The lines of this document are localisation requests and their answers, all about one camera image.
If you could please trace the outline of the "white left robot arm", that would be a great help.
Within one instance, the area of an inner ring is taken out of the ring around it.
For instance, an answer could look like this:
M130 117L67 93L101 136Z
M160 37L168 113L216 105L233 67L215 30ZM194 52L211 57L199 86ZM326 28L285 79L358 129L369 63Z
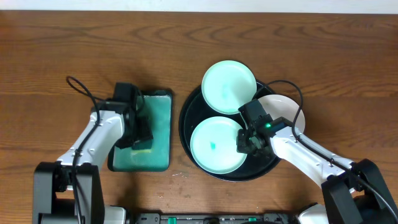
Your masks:
M114 145L131 132L135 113L126 103L94 110L74 145L34 171L33 223L130 223L124 207L105 205L100 170Z

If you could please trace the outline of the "mint green plate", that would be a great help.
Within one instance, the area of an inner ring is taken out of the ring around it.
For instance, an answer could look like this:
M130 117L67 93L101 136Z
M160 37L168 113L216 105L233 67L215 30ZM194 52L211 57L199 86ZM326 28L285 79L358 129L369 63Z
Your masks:
M228 174L241 167L247 155L237 151L240 129L240 124L223 116L202 121L190 139L195 162L212 174Z
M224 60L205 72L201 92L213 110L221 114L238 114L238 109L251 101L257 92L257 81L243 63Z

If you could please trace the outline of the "green yellow sponge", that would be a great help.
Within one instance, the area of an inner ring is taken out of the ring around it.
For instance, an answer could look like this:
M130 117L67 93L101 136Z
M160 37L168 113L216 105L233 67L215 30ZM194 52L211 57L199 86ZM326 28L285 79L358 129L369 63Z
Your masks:
M153 134L150 121L147 116L140 116L136 119L136 132L132 145L135 151L150 149L153 143Z

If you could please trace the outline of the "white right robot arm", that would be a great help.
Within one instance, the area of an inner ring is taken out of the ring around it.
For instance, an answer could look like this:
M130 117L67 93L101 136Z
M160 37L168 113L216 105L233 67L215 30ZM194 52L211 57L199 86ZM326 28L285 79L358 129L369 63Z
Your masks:
M293 164L322 190L324 203L297 215L299 223L397 223L397 205L375 163L353 162L284 123L240 129L238 152L273 154Z

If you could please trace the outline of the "white plate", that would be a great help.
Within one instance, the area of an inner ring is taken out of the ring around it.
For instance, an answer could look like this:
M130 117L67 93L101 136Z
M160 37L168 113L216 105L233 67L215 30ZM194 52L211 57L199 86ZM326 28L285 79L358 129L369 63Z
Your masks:
M266 95L258 99L265 111L271 115L272 119L284 117L293 121L299 105L291 98L283 95Z

